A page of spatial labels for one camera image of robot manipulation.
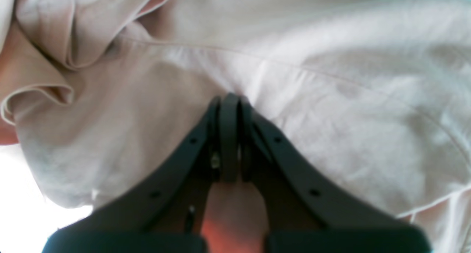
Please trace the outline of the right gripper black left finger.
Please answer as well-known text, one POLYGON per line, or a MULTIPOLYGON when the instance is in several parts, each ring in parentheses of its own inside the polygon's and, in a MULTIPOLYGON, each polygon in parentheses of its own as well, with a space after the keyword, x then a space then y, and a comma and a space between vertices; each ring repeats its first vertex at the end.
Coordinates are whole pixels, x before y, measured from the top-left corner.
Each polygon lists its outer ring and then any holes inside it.
POLYGON ((47 241, 44 253, 207 253, 210 187, 238 177, 240 97, 215 97, 168 159, 120 198, 47 241))

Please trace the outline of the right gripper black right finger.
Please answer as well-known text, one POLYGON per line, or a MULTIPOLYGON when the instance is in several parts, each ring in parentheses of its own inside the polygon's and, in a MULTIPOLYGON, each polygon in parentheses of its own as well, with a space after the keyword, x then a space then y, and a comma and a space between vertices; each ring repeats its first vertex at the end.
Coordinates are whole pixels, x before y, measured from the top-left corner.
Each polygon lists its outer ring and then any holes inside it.
POLYGON ((353 197, 315 169, 245 97, 241 173, 264 199, 266 253, 430 253, 422 230, 353 197))

